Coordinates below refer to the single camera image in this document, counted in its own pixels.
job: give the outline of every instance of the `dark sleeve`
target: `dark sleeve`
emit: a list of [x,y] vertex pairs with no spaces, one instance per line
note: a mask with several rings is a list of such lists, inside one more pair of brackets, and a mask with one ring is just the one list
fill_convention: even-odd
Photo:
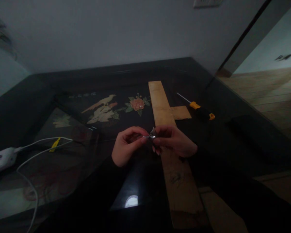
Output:
[[210,186],[244,220],[249,232],[291,232],[291,205],[272,190],[203,149],[189,163],[195,179]]
[[117,167],[109,156],[36,232],[96,231],[103,228],[105,216],[122,187],[129,167]]

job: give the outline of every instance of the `painted bird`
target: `painted bird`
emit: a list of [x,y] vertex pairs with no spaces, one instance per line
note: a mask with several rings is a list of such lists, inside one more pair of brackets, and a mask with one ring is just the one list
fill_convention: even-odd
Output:
[[114,96],[116,96],[116,95],[112,94],[112,95],[109,95],[109,97],[107,97],[107,98],[99,100],[97,103],[95,103],[94,105],[90,106],[88,109],[84,110],[82,113],[85,113],[88,110],[93,110],[96,107],[98,107],[99,105],[102,105],[102,104],[106,105],[107,103],[109,103],[113,99]]

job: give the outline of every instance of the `hand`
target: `hand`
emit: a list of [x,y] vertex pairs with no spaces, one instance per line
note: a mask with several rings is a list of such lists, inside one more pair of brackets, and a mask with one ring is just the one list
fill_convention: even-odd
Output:
[[[184,158],[191,157],[197,152],[197,145],[176,126],[157,126],[155,131],[158,134],[158,137],[153,140],[155,145],[170,148],[176,155]],[[156,153],[160,154],[161,150],[157,149]]]
[[149,136],[148,132],[141,127],[130,127],[120,132],[112,151],[112,160],[116,166],[126,165],[132,154],[148,140],[142,136]]

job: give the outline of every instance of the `small metal object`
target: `small metal object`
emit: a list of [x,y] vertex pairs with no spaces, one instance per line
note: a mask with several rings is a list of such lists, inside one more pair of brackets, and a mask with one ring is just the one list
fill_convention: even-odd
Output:
[[151,142],[151,144],[154,146],[154,148],[156,149],[156,146],[153,144],[153,140],[157,137],[157,133],[155,131],[155,128],[153,127],[151,133],[149,136],[143,136],[143,138],[148,138],[149,141]]

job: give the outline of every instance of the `wooden floor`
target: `wooden floor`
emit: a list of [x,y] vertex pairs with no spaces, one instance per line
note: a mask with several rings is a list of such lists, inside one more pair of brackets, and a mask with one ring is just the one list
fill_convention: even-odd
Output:
[[291,138],[291,68],[218,78]]

